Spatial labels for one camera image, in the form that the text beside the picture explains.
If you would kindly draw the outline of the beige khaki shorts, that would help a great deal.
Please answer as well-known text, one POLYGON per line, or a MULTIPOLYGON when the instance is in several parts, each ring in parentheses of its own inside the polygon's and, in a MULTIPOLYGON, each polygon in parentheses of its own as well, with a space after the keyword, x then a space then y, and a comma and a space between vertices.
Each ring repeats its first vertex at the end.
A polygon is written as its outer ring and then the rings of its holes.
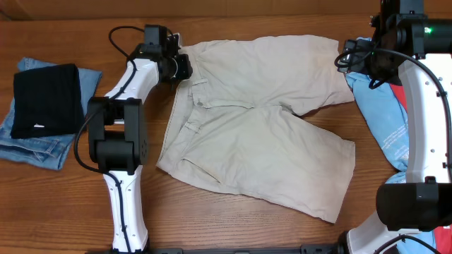
POLYGON ((158 167, 197 188, 335 222, 355 144, 303 115, 354 99, 333 63, 338 42, 286 35, 182 51, 193 73, 177 88, 158 167))

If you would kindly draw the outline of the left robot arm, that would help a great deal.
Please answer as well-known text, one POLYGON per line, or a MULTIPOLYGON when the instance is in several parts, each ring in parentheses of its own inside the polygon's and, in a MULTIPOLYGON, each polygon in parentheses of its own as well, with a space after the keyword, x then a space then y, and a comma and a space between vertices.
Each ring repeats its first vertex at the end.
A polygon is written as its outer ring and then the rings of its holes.
POLYGON ((127 59, 119 82, 88 102, 91 160, 108 187, 114 238, 110 253, 149 253, 141 199, 141 173, 148 160, 144 102, 160 82, 188 79, 189 58, 181 47, 140 44, 127 59))

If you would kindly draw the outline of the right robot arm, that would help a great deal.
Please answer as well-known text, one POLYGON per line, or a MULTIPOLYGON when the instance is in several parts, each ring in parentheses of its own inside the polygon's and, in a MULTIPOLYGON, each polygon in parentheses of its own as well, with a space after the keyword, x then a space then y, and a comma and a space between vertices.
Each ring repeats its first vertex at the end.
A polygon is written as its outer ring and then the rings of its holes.
POLYGON ((422 231, 451 224, 451 22, 431 19, 422 1, 383 0, 371 40, 348 40, 335 65, 400 85, 408 106, 405 183, 386 183, 376 211, 340 237, 334 253, 380 253, 422 231))

